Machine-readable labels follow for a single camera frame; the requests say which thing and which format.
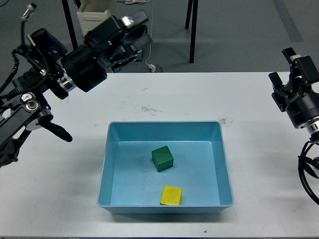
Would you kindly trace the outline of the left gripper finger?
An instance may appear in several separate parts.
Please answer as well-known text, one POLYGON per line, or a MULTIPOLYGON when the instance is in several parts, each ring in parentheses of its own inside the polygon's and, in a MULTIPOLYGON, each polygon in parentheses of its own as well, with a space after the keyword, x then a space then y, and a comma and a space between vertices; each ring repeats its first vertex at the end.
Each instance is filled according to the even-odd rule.
POLYGON ((131 15, 123 16, 120 23, 121 28, 126 31, 144 30, 148 20, 148 15, 143 10, 139 10, 131 15))
POLYGON ((139 38, 127 40, 119 45, 109 58, 112 72, 117 73, 127 64, 135 61, 151 43, 150 35, 144 34, 139 38))

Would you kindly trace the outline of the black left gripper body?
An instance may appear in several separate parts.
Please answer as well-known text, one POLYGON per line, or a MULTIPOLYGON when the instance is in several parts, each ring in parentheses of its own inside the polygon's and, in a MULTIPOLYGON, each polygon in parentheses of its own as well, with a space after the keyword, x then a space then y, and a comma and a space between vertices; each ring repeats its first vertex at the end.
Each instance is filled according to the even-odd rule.
POLYGON ((120 45, 123 26, 111 16, 84 36, 84 44, 61 59, 66 74, 82 91, 90 91, 107 78, 108 67, 100 65, 99 59, 108 59, 120 45))

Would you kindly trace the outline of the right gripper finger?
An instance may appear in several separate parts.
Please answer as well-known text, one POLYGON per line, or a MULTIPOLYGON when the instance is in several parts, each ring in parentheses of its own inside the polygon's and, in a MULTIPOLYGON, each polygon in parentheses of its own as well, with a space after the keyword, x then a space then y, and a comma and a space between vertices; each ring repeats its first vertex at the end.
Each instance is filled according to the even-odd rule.
POLYGON ((281 112, 285 112, 286 107, 289 104, 289 100, 292 98, 293 94, 287 91, 277 72, 270 73, 268 76, 272 82, 274 91, 272 93, 272 98, 278 106, 279 110, 281 112))
POLYGON ((286 87, 290 87, 291 93, 298 92, 319 81, 319 72, 310 56, 301 56, 293 48, 286 48, 282 51, 290 65, 289 81, 286 87))

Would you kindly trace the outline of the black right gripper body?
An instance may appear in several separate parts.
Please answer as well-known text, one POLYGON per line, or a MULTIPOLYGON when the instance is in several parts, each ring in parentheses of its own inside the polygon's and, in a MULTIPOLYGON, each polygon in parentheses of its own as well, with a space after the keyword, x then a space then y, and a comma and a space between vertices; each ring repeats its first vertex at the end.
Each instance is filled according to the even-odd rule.
POLYGON ((297 94, 286 107, 286 112, 295 128, 315 122, 319 119, 319 94, 312 89, 297 94))

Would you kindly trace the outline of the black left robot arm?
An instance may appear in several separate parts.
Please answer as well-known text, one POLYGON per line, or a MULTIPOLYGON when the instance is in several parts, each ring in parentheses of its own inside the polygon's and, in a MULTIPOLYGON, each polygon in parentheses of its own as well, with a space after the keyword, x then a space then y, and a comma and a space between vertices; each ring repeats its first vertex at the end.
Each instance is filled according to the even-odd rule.
POLYGON ((21 44, 12 51, 14 66, 0 88, 0 164, 18 160, 21 146, 33 130, 44 128, 60 139, 72 136, 52 122, 46 91, 64 99, 79 88, 88 92, 138 59, 151 44, 148 16, 143 10, 117 18, 111 16, 89 31, 84 43, 68 52, 46 29, 20 34, 21 44))

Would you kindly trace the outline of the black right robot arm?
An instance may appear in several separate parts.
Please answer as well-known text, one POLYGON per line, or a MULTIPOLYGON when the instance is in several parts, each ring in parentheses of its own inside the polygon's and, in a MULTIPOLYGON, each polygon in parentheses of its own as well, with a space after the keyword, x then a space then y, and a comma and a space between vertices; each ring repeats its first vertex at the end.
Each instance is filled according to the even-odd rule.
POLYGON ((277 72, 270 73, 272 98, 281 112, 286 112, 294 128, 305 128, 310 134, 298 156, 298 174, 305 192, 316 203, 319 197, 310 187, 306 174, 319 178, 319 158, 308 157, 310 149, 319 144, 319 94, 313 84, 319 82, 319 71, 310 56, 301 56, 293 48, 282 51, 290 73, 286 84, 277 72))

